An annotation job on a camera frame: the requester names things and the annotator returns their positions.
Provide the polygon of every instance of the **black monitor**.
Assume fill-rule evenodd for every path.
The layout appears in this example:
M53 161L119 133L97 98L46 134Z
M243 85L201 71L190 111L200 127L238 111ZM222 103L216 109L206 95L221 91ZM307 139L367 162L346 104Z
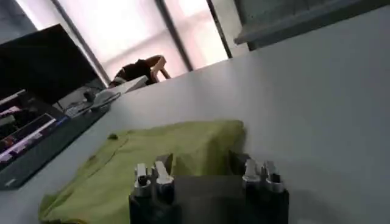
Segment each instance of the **black monitor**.
M0 45L0 98L26 89L54 104L96 78L61 25Z

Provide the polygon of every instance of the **metal clamp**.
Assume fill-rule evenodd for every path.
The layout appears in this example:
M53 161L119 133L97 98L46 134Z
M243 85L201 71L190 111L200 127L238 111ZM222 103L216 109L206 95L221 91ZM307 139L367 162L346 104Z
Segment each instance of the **metal clamp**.
M264 162L261 167L261 176L265 177L265 186L267 190L274 193L282 193L285 190L280 175L276 172L274 162Z
M173 187L174 178L167 173L163 162L156 161L154 164L157 172L157 190L160 194L164 194L165 189Z
M138 163L135 168L136 181L134 183L134 194L136 197L150 197L152 183L147 174L145 163Z
M260 176L256 173L256 162L252 159L247 159L245 163L246 169L243 176L243 188L254 186L256 189L260 187Z

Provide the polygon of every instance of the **white table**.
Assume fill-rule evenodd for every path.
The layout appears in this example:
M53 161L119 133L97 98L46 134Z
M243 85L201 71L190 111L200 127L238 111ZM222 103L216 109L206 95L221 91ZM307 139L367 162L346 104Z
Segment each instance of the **white table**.
M389 223L389 21L385 7L122 96L21 189L0 192L0 222L37 223L42 196L112 131L241 119L245 151L284 177L291 223Z
M125 82L122 85L116 86L114 88L105 89L102 92L110 91L113 93L125 94L125 93L129 93L131 91L134 91L136 89L139 89L141 87L146 86L146 82L147 82L147 77L145 75L143 75L143 76L138 77L136 79L133 79L131 81Z

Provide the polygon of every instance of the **person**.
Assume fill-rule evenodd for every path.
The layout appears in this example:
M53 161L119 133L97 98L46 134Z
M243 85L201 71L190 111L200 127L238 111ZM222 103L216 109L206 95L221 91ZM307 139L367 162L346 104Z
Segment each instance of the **person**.
M165 64L166 60L162 55L156 55L147 58L146 60L139 59L136 63L123 67L110 82L108 87L113 88L144 75L148 79L146 85L152 85L158 82L158 71L161 71L166 79L170 79L171 77L164 69Z

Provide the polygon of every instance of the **green cloth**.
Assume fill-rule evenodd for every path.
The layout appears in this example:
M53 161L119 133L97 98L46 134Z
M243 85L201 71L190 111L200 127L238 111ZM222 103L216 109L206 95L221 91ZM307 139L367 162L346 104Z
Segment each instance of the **green cloth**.
M107 224L129 222L137 163L174 154L173 175L224 175L228 151L243 137L241 121L183 122L115 133L85 162L67 186L42 199L42 222Z

